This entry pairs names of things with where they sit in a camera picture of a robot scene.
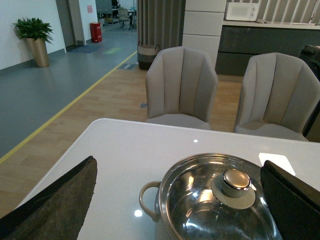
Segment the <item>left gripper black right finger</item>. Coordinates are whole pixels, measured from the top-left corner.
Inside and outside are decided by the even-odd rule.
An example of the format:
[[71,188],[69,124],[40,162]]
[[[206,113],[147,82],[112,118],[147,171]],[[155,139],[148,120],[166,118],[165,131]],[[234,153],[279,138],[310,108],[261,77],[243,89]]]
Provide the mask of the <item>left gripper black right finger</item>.
[[266,203],[284,240],[320,238],[320,192],[266,160],[260,170]]

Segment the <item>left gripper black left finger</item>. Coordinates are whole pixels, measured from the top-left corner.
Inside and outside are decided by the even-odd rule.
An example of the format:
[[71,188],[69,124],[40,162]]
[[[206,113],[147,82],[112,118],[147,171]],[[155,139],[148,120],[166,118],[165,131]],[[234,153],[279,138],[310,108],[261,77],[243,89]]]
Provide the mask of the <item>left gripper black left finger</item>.
[[34,197],[0,219],[2,240],[75,240],[96,185],[97,161],[77,164]]

